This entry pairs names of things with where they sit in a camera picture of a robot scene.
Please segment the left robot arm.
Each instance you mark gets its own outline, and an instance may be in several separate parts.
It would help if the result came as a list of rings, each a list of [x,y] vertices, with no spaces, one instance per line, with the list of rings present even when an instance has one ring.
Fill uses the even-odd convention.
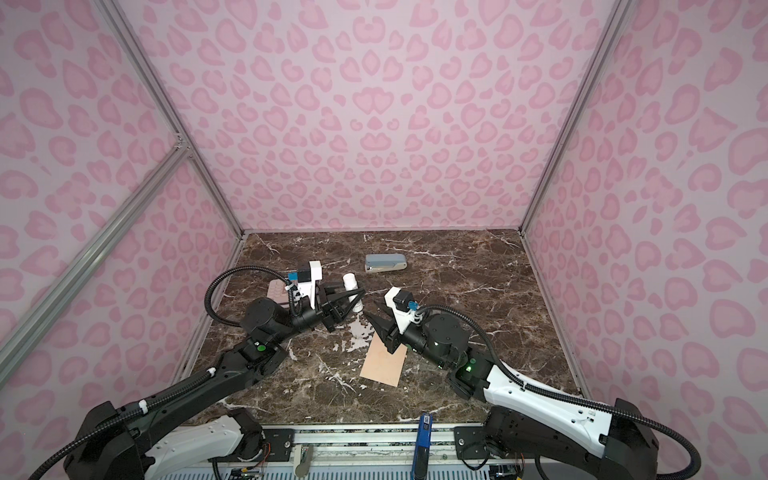
[[[157,479],[216,457],[255,457],[262,431],[252,414],[230,412],[201,427],[183,423],[216,402],[249,389],[287,358],[283,343],[322,325],[334,330],[365,292],[342,285],[322,287],[296,313],[270,298],[251,302],[240,322],[246,337],[222,352],[212,366],[158,393],[116,408],[93,408],[64,458],[71,479]]]

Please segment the white glue stick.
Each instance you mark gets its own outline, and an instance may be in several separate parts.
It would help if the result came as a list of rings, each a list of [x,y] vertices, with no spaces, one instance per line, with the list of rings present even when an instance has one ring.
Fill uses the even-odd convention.
[[[357,278],[354,273],[346,273],[343,275],[343,284],[346,291],[352,291],[357,290],[359,288],[359,284],[357,281]],[[349,302],[354,303],[353,306],[353,312],[354,313],[362,313],[363,312],[363,305],[362,301],[357,299],[357,295],[351,295],[349,297]]]

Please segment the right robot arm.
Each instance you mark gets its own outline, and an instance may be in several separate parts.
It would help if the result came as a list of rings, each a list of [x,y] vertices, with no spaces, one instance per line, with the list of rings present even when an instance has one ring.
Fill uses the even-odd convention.
[[[659,442],[639,423],[639,409],[625,400],[588,407],[568,395],[553,399],[555,389],[531,392],[535,381],[505,375],[490,354],[469,342],[458,317],[437,313],[399,327],[396,320],[367,314],[389,352],[406,346],[447,373],[453,391],[464,399],[490,404],[481,447],[507,457],[529,454],[573,466],[597,479],[654,479]]]

